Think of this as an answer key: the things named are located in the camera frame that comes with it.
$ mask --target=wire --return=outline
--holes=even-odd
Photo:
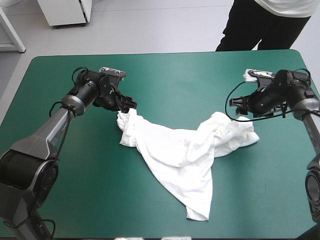
[[[54,157],[53,164],[51,165],[50,170],[48,171],[48,173],[47,173],[46,176],[45,176],[45,179],[44,179],[44,181],[43,181],[44,183],[46,183],[46,181],[48,180],[49,174],[50,174],[51,171],[53,170],[54,166],[57,164],[58,157],[59,157],[60,152],[61,152],[61,150],[62,150],[62,147],[63,147],[63,145],[64,145],[64,143],[65,143],[65,139],[66,139],[66,136],[67,136],[67,133],[68,133],[69,125],[70,125],[70,122],[71,122],[71,112],[73,112],[73,115],[76,116],[73,107],[66,106],[66,105],[64,105],[61,101],[57,101],[57,102],[55,102],[55,103],[52,105],[52,107],[51,107],[51,109],[50,109],[50,111],[49,111],[49,116],[50,116],[50,117],[51,117],[52,110],[54,109],[55,105],[57,105],[57,104],[62,104],[62,108],[66,108],[66,109],[68,110],[68,113],[67,113],[67,122],[66,122],[66,127],[65,127],[65,130],[64,130],[64,133],[63,133],[63,137],[62,137],[62,140],[61,140],[59,149],[58,149],[58,151],[57,151],[57,153],[56,153],[56,155],[55,155],[55,157]]]
[[[225,104],[224,104],[224,112],[225,112],[225,115],[227,115],[227,117],[233,121],[236,121],[236,122],[241,122],[241,123],[247,123],[247,122],[256,122],[256,121],[262,121],[262,120],[266,120],[266,119],[273,119],[273,118],[277,118],[277,117],[283,117],[289,113],[293,113],[293,112],[297,112],[297,111],[304,111],[306,112],[304,115],[306,114],[313,114],[313,115],[316,115],[318,117],[320,117],[320,111],[319,110],[309,110],[309,109],[292,109],[292,110],[289,110],[289,111],[285,111],[283,113],[280,113],[280,114],[277,114],[277,115],[273,115],[273,116],[266,116],[266,117],[263,117],[264,115],[261,115],[262,117],[261,118],[257,118],[257,119],[249,119],[249,120],[239,120],[239,119],[236,119],[236,118],[233,118],[229,115],[228,111],[227,111],[227,104],[228,104],[228,100],[231,96],[231,94],[238,88],[240,87],[242,84],[245,84],[246,81],[243,81],[241,83],[239,83],[229,94],[228,96],[226,97],[226,100],[225,100]]]
[[[9,223],[7,222],[3,222],[4,225],[6,225],[8,228],[11,228],[11,229],[18,229],[20,228],[23,224],[26,223],[27,220],[29,220],[31,217],[28,216],[25,220],[23,220],[20,224],[18,224],[18,226],[11,226],[9,225]],[[52,219],[42,219],[41,222],[50,222],[53,224],[53,230],[52,230],[52,233],[50,235],[50,240],[53,240],[54,239],[54,235],[55,235],[55,232],[56,232],[56,222]]]
[[[75,75],[76,72],[78,72],[78,71],[81,70],[81,69],[84,69],[83,71],[86,71],[86,72],[89,71],[86,66],[80,66],[80,67],[76,68],[76,69],[73,71],[72,76],[71,76],[71,80],[72,80],[72,82],[73,82],[74,84],[76,84],[76,82],[75,82],[75,80],[74,80],[74,75]]]
[[[305,71],[308,74],[308,79],[304,80],[304,79],[296,78],[295,73],[299,73],[298,70]],[[292,76],[293,76],[294,79],[296,79],[296,80],[298,80],[300,82],[303,82],[307,90],[311,89],[311,87],[310,87],[311,86],[311,72],[308,69],[306,69],[306,68],[298,68],[298,69],[292,71]]]
[[[55,232],[56,232],[56,222],[54,220],[51,219],[43,219],[42,222],[49,222],[52,223],[53,225],[53,230],[50,236],[50,240],[54,240],[54,236],[55,236]]]

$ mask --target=white cabinet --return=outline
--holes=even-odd
[[[50,26],[90,22],[92,0],[37,0]]]

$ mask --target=crumpled fabric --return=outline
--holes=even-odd
[[[209,219],[214,158],[259,140],[252,122],[231,121],[215,112],[197,130],[171,129],[137,114],[118,112],[120,144],[136,147],[155,178],[186,207],[186,217]]]

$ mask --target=person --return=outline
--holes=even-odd
[[[234,0],[217,52],[289,49],[320,0]]]

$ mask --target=white t-shirt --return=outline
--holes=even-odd
[[[305,18],[315,13],[320,0],[255,0],[270,13],[289,18]]]

